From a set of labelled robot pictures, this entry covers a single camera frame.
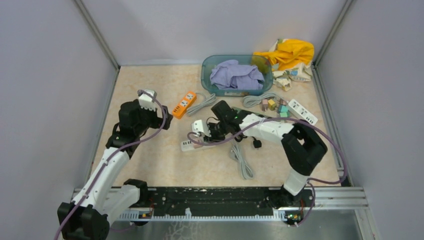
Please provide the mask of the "orange power strip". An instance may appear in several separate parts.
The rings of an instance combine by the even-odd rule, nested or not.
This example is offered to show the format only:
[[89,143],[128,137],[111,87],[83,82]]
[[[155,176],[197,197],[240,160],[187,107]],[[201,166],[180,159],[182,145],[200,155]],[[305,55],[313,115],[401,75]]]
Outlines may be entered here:
[[195,92],[189,91],[173,109],[171,112],[172,115],[177,119],[181,119],[186,114],[188,108],[193,105],[196,99],[197,94]]

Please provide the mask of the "small white power strip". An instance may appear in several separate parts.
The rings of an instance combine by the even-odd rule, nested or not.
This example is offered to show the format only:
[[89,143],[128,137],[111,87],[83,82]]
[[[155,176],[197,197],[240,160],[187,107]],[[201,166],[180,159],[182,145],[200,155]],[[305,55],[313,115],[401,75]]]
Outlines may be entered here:
[[206,149],[213,148],[214,146],[203,146],[193,143],[190,140],[184,140],[180,143],[180,149],[182,152],[194,152],[194,151],[202,151]]

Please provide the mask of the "green power strip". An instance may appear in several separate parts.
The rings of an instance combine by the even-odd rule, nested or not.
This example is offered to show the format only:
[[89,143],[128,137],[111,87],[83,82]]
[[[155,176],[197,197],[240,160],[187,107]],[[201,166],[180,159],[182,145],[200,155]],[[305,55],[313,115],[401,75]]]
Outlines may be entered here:
[[246,110],[246,109],[239,108],[239,107],[235,107],[235,106],[232,106],[231,108],[233,110],[235,110],[238,114],[240,114],[240,113],[244,113],[244,114],[247,114],[247,115],[254,114],[254,115],[261,117],[261,118],[267,118],[267,119],[274,118],[274,116],[270,116],[270,115],[266,115],[266,114],[262,114],[262,113],[258,113],[258,112],[253,112],[253,111]]

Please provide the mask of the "yellow usb charger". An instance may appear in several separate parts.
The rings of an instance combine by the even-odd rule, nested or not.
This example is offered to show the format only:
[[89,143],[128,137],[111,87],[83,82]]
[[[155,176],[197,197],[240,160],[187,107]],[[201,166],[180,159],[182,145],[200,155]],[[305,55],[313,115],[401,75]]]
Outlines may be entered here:
[[276,107],[277,107],[277,103],[273,99],[269,99],[267,101],[267,105],[268,105],[268,109],[270,111],[274,111],[276,109]]

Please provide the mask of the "light green usb charger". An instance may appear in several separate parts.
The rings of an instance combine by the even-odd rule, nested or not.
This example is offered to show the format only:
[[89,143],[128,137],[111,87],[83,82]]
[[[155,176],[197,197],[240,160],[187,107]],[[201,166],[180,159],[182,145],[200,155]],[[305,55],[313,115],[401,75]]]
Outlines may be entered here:
[[279,116],[281,118],[288,118],[290,116],[290,114],[289,114],[288,111],[282,111],[282,112],[279,113]]

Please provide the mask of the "teal usb charger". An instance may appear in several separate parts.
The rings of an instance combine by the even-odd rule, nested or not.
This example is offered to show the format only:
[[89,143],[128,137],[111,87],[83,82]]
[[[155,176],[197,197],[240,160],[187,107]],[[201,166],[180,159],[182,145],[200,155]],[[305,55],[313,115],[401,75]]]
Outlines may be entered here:
[[288,107],[286,105],[280,105],[278,107],[278,112],[279,113],[287,113],[289,111]]

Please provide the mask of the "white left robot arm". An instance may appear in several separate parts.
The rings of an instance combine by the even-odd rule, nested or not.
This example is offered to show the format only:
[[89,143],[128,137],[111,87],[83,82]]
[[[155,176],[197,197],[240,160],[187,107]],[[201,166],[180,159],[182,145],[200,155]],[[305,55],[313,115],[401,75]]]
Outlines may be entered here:
[[120,214],[135,204],[144,207],[150,193],[142,180],[128,180],[113,197],[112,185],[137,147],[160,131],[168,130],[173,119],[168,107],[155,98],[125,102],[120,106],[102,158],[82,190],[57,209],[59,228],[54,239],[105,240]]

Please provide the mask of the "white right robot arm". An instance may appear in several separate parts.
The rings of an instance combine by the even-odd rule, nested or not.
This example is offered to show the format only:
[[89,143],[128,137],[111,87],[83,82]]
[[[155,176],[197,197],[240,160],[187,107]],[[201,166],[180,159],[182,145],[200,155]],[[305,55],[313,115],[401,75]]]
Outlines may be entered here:
[[233,135],[237,140],[253,137],[282,145],[291,170],[283,184],[281,199],[287,206],[295,206],[301,200],[308,178],[328,151],[313,126],[304,120],[288,123],[247,110],[237,111],[224,100],[216,103],[211,111],[217,122],[207,125],[208,142]]

